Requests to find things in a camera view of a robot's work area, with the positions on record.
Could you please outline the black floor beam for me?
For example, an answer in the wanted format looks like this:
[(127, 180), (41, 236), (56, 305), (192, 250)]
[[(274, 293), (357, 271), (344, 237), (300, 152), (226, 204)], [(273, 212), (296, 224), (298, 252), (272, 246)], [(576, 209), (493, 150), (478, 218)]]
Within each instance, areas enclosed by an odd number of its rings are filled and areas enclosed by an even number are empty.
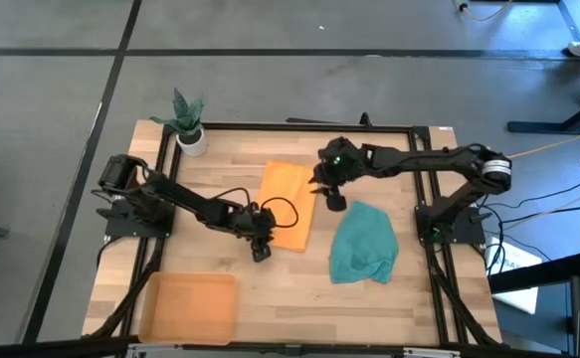
[(488, 278), (492, 293), (549, 285), (580, 276), (580, 254), (525, 268), (515, 268)]

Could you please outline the orange microfiber towel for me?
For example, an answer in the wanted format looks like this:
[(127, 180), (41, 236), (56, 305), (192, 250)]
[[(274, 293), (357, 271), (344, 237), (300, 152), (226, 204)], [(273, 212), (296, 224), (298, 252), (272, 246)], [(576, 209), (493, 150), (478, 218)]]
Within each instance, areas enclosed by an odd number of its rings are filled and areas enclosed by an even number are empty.
[(316, 196), (309, 184), (309, 165), (268, 161), (257, 202), (271, 209), (276, 226), (272, 244), (275, 248), (303, 253), (307, 246)]

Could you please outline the teal microfiber towel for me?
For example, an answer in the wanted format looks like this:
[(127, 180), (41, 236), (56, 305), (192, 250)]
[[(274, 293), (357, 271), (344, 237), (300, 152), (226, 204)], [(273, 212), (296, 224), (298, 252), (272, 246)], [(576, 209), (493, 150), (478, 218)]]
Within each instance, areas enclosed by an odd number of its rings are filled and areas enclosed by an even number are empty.
[(386, 212), (355, 201), (343, 216), (329, 256), (329, 276), (334, 284), (371, 279), (387, 284), (399, 248)]

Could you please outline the orange plastic basket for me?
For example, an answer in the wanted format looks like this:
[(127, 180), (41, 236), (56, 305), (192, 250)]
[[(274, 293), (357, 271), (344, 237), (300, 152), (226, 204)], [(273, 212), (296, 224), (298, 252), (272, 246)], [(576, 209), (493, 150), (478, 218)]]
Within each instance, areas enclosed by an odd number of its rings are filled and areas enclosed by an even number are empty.
[(142, 343), (223, 346), (236, 330), (237, 279), (228, 273), (156, 272), (145, 288)]

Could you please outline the white cardboard box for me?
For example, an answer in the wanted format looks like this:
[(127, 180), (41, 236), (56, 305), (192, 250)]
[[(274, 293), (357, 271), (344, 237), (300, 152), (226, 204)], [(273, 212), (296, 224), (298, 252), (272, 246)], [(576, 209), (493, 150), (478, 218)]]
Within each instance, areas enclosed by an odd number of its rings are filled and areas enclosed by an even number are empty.
[[(542, 258), (526, 252), (507, 242), (502, 243), (498, 237), (491, 236), (485, 247), (486, 272), (488, 275), (504, 273), (514, 269), (523, 269), (542, 263)], [(495, 293), (493, 298), (508, 304), (524, 313), (536, 311), (538, 288), (530, 287), (521, 290)]]

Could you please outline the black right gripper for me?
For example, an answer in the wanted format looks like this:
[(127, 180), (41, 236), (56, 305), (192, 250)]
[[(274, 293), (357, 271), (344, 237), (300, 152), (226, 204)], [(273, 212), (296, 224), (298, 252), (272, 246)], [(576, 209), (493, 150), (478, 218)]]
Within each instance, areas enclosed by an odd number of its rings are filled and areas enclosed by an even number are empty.
[(309, 184), (319, 184), (318, 192), (330, 194), (328, 187), (342, 186), (367, 173), (366, 155), (345, 137), (330, 140), (317, 151), (319, 162), (313, 168)]

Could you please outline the silver metal bracket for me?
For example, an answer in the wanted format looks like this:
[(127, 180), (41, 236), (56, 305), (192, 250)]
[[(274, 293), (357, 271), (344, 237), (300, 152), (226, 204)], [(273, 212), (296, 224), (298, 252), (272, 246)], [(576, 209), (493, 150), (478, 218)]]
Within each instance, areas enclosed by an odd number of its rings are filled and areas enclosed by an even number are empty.
[(404, 347), (403, 358), (462, 358), (459, 351), (423, 348)]
[(135, 343), (127, 346), (123, 358), (146, 358), (148, 354), (181, 350), (181, 344)]

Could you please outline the black aluminium table frame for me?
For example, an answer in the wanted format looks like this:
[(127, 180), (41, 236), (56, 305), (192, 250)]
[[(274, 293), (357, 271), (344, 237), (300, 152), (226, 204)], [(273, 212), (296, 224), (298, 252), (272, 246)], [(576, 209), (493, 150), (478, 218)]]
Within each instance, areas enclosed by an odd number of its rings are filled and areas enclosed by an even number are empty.
[[(209, 146), (199, 157), (181, 156), (169, 147), (167, 164), (178, 167), (180, 184), (202, 195), (224, 193), (241, 200), (256, 195), (265, 165), (272, 160), (312, 165), (317, 152), (335, 137), (406, 150), (453, 148), (449, 127), (211, 123)], [(458, 339), (459, 326), (447, 299), (435, 303), (438, 290), (429, 276), (427, 255), (414, 220), (417, 205), (454, 193), (464, 182), (456, 173), (405, 173), (390, 179), (362, 178), (343, 188), (348, 201), (385, 211), (396, 233), (399, 254), (390, 280), (334, 284), (329, 253), (338, 213), (323, 199), (315, 204), (310, 235), (301, 253), (276, 250), (255, 263), (248, 245), (206, 229), (178, 211), (162, 255), (164, 272), (229, 273), (237, 281), (232, 349), (261, 349), (283, 354), (333, 352), (387, 354), (398, 346), (439, 347), (436, 321), (445, 317), (445, 338)]]

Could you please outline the snake plant in white pot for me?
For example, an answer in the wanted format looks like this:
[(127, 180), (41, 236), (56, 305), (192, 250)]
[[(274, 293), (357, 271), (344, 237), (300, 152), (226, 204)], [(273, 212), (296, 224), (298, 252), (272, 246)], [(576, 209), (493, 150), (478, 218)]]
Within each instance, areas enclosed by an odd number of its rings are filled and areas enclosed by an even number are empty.
[(204, 110), (202, 98), (197, 97), (188, 101), (179, 89), (174, 88), (172, 105), (173, 118), (163, 119), (150, 116), (149, 119), (169, 127), (175, 134), (176, 142), (184, 154), (193, 157), (201, 156), (208, 148), (205, 128), (201, 122)]

